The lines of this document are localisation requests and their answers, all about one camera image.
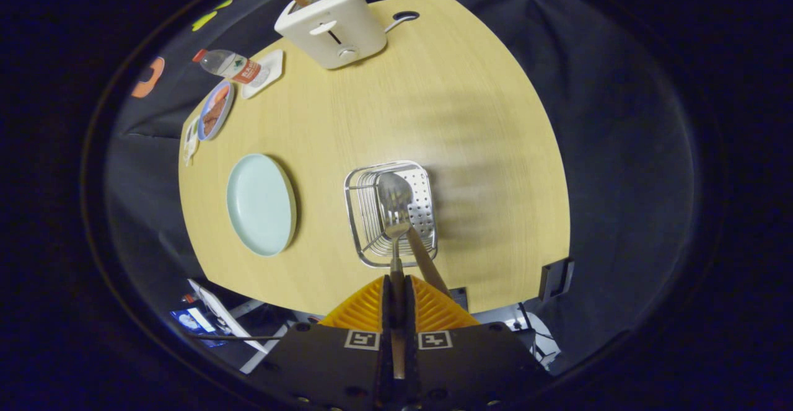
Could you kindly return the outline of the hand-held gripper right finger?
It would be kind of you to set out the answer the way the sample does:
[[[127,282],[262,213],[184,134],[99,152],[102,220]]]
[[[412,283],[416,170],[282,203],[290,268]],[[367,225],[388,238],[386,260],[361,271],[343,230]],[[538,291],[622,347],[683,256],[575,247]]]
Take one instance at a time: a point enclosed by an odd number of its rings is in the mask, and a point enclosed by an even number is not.
[[[552,382],[502,322],[482,323],[429,283],[405,278],[405,394],[419,410],[514,410]]]

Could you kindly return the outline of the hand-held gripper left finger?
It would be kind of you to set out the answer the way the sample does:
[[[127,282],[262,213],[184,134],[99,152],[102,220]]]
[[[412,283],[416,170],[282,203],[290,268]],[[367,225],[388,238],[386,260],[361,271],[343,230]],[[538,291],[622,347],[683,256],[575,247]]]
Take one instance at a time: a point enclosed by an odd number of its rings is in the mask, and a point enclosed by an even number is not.
[[[392,299],[381,276],[323,320],[294,324],[250,380],[294,409],[382,410],[393,395]]]

